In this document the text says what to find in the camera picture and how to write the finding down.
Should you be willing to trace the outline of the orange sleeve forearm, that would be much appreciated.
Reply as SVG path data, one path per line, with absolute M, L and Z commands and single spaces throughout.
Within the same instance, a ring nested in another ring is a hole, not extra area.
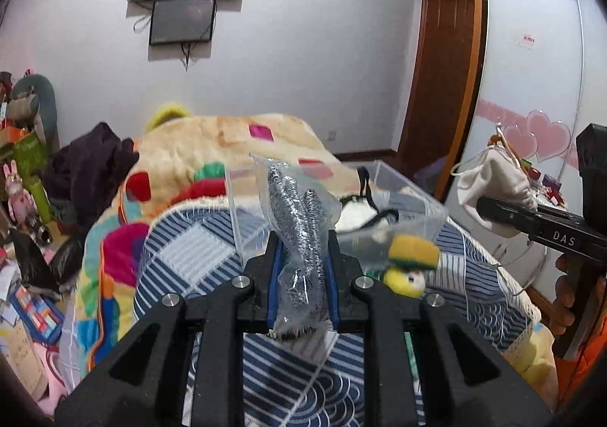
M 559 404 L 564 405 L 572 398 L 590 374 L 594 363 L 600 358 L 605 348 L 606 344 L 603 345 L 598 338 L 591 336 L 588 346 L 579 358 L 574 360 L 555 358 L 559 382 Z

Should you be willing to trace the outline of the right hand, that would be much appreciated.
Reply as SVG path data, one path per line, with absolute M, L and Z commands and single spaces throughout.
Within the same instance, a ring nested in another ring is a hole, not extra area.
M 557 282 L 555 282 L 555 300 L 552 303 L 552 314 L 550 314 L 548 325 L 549 329 L 552 331 L 552 334 L 556 337 L 564 334 L 568 327 L 574 323 L 574 315 L 570 309 L 574 304 L 575 289 L 572 278 L 570 277 L 569 262 L 565 253 L 561 254 L 557 258 L 555 261 L 555 267 L 564 273 L 564 275 L 560 276 Z M 594 289 L 594 293 L 596 294 L 599 303 L 602 302 L 605 290 L 606 279 L 601 278 L 597 282 L 596 288 Z M 593 338 L 598 338 L 599 341 L 605 345 L 606 301 L 602 309 L 600 321 L 601 322 L 598 324 L 598 330 L 594 332 Z

